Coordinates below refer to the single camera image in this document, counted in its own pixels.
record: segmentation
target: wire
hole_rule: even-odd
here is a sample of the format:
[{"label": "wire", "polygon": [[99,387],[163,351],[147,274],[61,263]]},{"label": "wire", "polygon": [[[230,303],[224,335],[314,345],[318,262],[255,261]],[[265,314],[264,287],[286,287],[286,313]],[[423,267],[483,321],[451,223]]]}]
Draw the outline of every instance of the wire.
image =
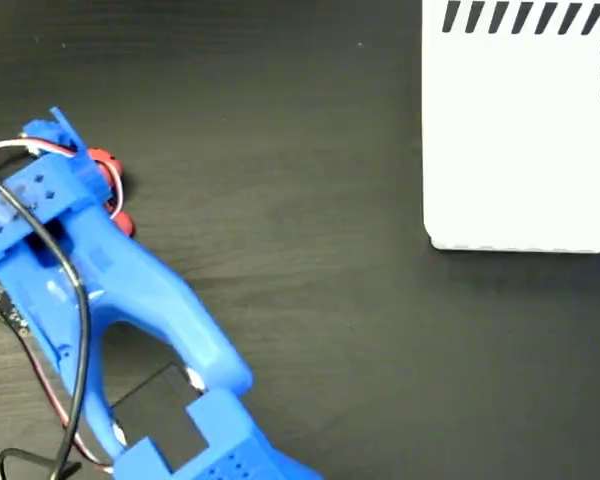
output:
[{"label": "wire", "polygon": [[[6,312],[4,311],[4,309],[1,306],[0,306],[0,317],[2,318],[3,322],[7,325],[9,330],[11,330],[11,332],[15,335],[16,339],[18,340],[18,343],[20,344],[20,346],[22,347],[22,350],[24,351],[25,355],[27,356],[27,359],[29,360],[29,363],[33,370],[33,373],[35,374],[38,382],[40,383],[40,387],[42,388],[43,392],[45,393],[47,400],[49,401],[49,404],[51,405],[54,412],[56,413],[62,426],[64,428],[66,428],[68,421],[69,421],[69,416],[67,415],[67,412],[65,411],[64,407],[62,406],[62,403],[58,399],[58,396],[56,395],[55,391],[53,390],[51,382],[49,381],[49,378],[47,377],[46,373],[44,372],[42,365],[41,365],[40,361],[38,360],[35,352],[29,346],[29,344],[25,341],[25,339],[22,338],[22,335],[20,335],[20,332],[18,332],[18,329],[9,321],[8,315],[6,314]],[[74,445],[76,447],[76,450],[78,450],[78,452],[82,456],[82,458],[84,458],[84,460],[86,460],[87,462],[91,463],[95,468],[97,468],[98,470],[101,470],[105,473],[113,473],[113,467],[111,465],[100,462],[100,460],[98,460],[98,457],[93,452],[91,452],[91,450],[89,450],[89,448],[86,446],[84,440],[80,436],[80,433],[76,433],[76,436],[74,438]]]},{"label": "wire", "polygon": [[[30,152],[38,152],[40,150],[44,150],[47,152],[57,153],[63,155],[67,158],[71,158],[75,156],[76,152],[73,150],[63,147],[62,145],[57,145],[55,143],[51,143],[47,140],[43,140],[42,138],[34,138],[34,137],[24,137],[24,138],[14,138],[12,140],[1,140],[0,141],[0,149],[5,147],[24,147],[27,148]],[[121,211],[124,204],[124,188],[122,186],[122,178],[120,174],[115,169],[115,167],[109,163],[98,161],[100,165],[103,165],[111,174],[111,178],[113,179],[114,192],[116,197],[116,205],[113,211],[110,213],[110,218],[115,218]]]},{"label": "wire", "polygon": [[[0,142],[0,148],[7,146],[26,146],[26,143],[29,141],[29,139],[20,139],[8,141],[9,143]],[[80,413],[82,410],[82,404],[84,402],[87,371],[89,367],[89,346],[91,341],[89,302],[87,300],[85,289],[82,285],[82,281],[80,280],[78,272],[76,271],[75,267],[73,266],[67,255],[62,250],[62,247],[60,247],[58,242],[56,242],[56,240],[49,233],[49,231],[44,227],[44,225],[42,225],[42,223],[40,223],[40,221],[33,214],[31,214],[31,212],[29,212],[27,207],[22,202],[20,202],[20,200],[18,200],[18,198],[1,183],[0,194],[22,216],[22,218],[24,218],[25,221],[31,225],[33,231],[40,237],[45,246],[58,260],[58,263],[60,263],[62,269],[64,270],[65,274],[69,279],[69,282],[71,283],[71,286],[74,289],[76,300],[78,303],[78,314],[80,317],[80,343],[78,347],[78,366],[76,369],[76,379],[73,388],[71,406],[69,409],[69,419],[67,423],[67,428],[60,443],[60,447],[58,448],[55,460],[53,461],[52,466],[50,467],[49,475],[49,480],[61,480],[63,478],[66,478],[65,475],[69,473],[68,471],[66,471],[65,467],[69,467],[69,469],[72,469],[73,467],[72,465],[67,465],[67,459],[69,457],[69,452],[71,451],[73,439],[78,430]],[[17,456],[27,461],[33,461],[35,463],[40,464],[40,462],[36,461],[36,456],[32,455],[34,454],[22,452],[17,449],[9,449],[3,451],[0,454],[0,480],[7,479],[6,473],[4,471],[4,462],[8,456]]]},{"label": "wire", "polygon": [[116,218],[116,216],[122,211],[122,206],[124,205],[124,188],[122,187],[122,178],[120,178],[120,174],[116,170],[116,168],[110,163],[101,162],[96,160],[98,164],[104,166],[109,173],[111,174],[111,178],[113,178],[113,186],[116,194],[116,204],[113,211],[109,214],[110,218]]}]

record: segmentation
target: wood grain surface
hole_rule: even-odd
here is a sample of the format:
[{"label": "wood grain surface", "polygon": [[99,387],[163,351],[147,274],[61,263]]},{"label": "wood grain surface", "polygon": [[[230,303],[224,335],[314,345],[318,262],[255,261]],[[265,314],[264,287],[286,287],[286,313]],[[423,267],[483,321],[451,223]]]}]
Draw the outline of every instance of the wood grain surface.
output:
[{"label": "wood grain surface", "polygon": [[[600,257],[429,247],[419,63],[412,0],[1,0],[0,137],[59,105],[122,159],[137,239],[326,478],[600,480]],[[103,355],[115,400],[170,351]],[[0,449],[60,434],[0,326]]]}]

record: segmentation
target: blue 3d-printed part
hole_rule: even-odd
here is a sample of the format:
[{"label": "blue 3d-printed part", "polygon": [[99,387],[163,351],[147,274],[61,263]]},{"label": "blue 3d-printed part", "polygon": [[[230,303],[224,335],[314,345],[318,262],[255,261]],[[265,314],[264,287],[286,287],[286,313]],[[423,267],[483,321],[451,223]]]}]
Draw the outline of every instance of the blue 3d-printed part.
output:
[{"label": "blue 3d-printed part", "polygon": [[[76,155],[43,153],[5,184],[56,236],[85,285],[92,339],[84,415],[114,460],[115,478],[321,478],[269,445],[238,400],[252,385],[251,371],[188,285],[109,219],[102,204],[111,193],[96,163],[64,115],[57,108],[51,112],[55,121],[34,120],[24,133],[70,147]],[[76,300],[64,272],[39,243],[0,196],[0,282],[72,393],[80,338]],[[115,321],[170,344],[204,382],[206,393],[187,412],[209,447],[176,472],[150,439],[127,447],[114,433],[99,353],[100,338]]]}]

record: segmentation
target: white box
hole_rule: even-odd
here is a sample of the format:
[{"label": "white box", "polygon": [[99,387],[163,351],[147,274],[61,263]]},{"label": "white box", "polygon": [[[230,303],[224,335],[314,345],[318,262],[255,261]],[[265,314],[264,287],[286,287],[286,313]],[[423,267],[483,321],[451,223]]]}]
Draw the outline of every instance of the white box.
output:
[{"label": "white box", "polygon": [[423,0],[422,128],[435,247],[600,252],[600,2]]}]

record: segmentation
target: blue bracket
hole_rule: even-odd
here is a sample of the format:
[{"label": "blue bracket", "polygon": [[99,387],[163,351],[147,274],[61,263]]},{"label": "blue bracket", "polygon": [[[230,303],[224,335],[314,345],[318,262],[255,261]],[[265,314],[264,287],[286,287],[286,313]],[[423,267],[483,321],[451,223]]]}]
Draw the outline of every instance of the blue bracket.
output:
[{"label": "blue bracket", "polygon": [[[267,443],[238,400],[252,386],[251,371],[189,286],[109,219],[102,204],[110,191],[86,144],[60,110],[51,112],[55,121],[34,120],[24,133],[70,147],[76,155],[43,153],[5,184],[48,226],[85,284],[92,346],[84,415],[114,460],[115,478],[209,479],[211,471],[223,472],[213,480],[321,478]],[[0,282],[71,394],[80,338],[76,300],[64,272],[39,243],[0,197]],[[207,393],[188,413],[210,447],[178,472],[168,470],[150,439],[127,448],[116,438],[100,339],[117,321],[170,344],[205,384]]]}]

